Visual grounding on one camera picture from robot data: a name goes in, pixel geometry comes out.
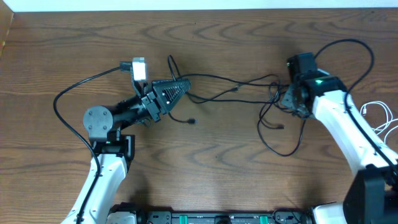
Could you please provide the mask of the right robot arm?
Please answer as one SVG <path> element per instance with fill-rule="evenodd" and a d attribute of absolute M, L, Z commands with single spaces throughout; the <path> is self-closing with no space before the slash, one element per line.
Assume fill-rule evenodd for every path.
<path fill-rule="evenodd" d="M 354 176 L 342 202 L 312 207 L 303 223 L 397 223 L 397 153 L 360 115 L 343 82 L 317 67 L 312 53 L 288 58 L 287 68 L 291 84 L 282 104 L 321 122 Z"/>

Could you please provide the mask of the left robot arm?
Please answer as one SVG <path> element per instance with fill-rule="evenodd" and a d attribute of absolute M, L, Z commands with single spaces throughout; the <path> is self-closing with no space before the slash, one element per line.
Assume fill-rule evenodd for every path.
<path fill-rule="evenodd" d="M 114 106 L 94 106 L 83 116 L 93 151 L 88 177 L 64 223 L 146 223 L 144 212 L 130 203 L 114 204 L 135 153 L 135 137 L 122 130 L 146 121 L 158 122 L 190 89 L 187 79 L 132 81 L 136 95 Z"/>

